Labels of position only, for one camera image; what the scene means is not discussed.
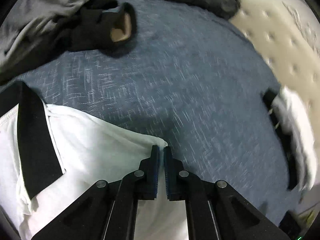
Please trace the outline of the folded white clothes stack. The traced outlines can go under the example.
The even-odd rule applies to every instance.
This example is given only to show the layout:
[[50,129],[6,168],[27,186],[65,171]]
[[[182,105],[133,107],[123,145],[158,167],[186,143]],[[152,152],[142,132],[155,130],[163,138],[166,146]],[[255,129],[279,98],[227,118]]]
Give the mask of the folded white clothes stack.
[[278,92],[269,88],[262,100],[287,157],[291,173],[289,189],[311,190],[316,181],[318,161],[303,101],[286,86]]

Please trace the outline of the white polo shirt black trim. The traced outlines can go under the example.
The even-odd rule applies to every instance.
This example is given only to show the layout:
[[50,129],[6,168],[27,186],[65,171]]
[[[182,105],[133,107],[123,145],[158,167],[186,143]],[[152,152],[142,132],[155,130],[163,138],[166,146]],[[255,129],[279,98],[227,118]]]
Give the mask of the white polo shirt black trim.
[[136,171],[155,145],[167,142],[12,83],[1,91],[1,239],[31,239],[96,181]]

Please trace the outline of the black garment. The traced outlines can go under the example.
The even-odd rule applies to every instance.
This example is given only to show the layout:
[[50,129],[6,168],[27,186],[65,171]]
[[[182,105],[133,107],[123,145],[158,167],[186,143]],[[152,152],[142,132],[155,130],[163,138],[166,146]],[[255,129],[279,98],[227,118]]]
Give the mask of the black garment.
[[130,3],[117,0],[89,0],[71,16],[56,15],[54,27],[40,35],[19,33],[8,60],[1,66],[1,84],[34,70],[65,51],[99,50],[113,54],[137,33],[136,12]]

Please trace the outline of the cream tufted headboard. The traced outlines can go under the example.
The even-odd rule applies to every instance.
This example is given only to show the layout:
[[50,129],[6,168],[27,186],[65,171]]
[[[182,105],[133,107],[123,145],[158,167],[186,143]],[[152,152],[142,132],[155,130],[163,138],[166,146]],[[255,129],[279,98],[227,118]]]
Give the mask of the cream tufted headboard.
[[319,136],[319,22],[304,0],[241,0],[231,22],[304,101]]

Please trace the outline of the grey crumpled garment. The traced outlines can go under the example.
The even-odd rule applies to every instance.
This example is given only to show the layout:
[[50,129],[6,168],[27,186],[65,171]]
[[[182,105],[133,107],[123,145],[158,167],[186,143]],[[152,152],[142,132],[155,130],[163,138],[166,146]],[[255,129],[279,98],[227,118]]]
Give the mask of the grey crumpled garment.
[[1,64],[11,57],[25,35],[38,37],[53,28],[55,15],[69,16],[88,0],[18,0],[1,24]]

